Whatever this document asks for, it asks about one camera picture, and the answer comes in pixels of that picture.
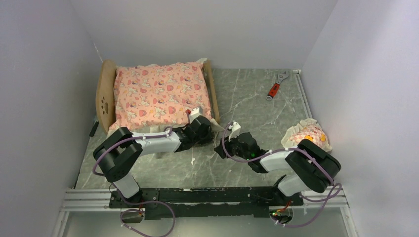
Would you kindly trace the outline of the pink checkered duck pillow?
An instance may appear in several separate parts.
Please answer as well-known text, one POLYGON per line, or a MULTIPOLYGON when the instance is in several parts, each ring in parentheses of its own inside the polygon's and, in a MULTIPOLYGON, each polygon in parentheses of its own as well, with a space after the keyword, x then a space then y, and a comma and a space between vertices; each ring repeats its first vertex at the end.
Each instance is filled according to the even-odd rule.
POLYGON ((288 128, 281 144, 284 148, 291 148, 297 146, 304 139, 313 142, 326 152, 332 151, 326 133, 317 120, 312 118, 302 119, 297 125, 288 128))

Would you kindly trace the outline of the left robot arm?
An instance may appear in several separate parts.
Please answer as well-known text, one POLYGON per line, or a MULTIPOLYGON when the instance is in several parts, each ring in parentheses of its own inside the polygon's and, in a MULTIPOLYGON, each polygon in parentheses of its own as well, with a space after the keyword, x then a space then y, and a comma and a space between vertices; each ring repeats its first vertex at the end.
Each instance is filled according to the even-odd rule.
POLYGON ((134 133, 121 127, 92 153, 96 161, 92 172, 114 185, 127 206, 136 207, 142 201, 142 190, 130 170, 140 156, 178 153, 211 140, 211 122, 204 116, 197 116, 185 126, 168 126, 158 133, 134 133))

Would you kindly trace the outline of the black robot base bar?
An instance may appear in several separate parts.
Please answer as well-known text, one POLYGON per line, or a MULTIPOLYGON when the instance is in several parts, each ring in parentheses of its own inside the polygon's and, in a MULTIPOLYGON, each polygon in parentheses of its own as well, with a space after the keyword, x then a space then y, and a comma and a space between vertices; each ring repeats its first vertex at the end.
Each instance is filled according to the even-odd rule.
POLYGON ((252 216, 265 218, 275 208, 302 206, 299 194, 280 197, 269 186, 228 188, 143 188, 123 202, 111 192, 111 209, 140 208, 146 220, 183 217, 252 216))

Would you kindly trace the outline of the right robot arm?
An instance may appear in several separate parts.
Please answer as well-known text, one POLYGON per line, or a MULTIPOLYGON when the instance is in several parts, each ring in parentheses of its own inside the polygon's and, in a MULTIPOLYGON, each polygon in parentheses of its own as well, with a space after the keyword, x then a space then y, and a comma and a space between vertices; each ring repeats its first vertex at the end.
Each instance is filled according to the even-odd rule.
POLYGON ((246 132, 231 139, 221 138, 214 151, 221 158, 246 163, 256 173, 292 170, 273 185, 272 198, 278 205, 286 204, 292 195, 302 191, 324 192, 341 170, 336 158, 308 139, 301 140, 296 147, 264 150, 246 132))

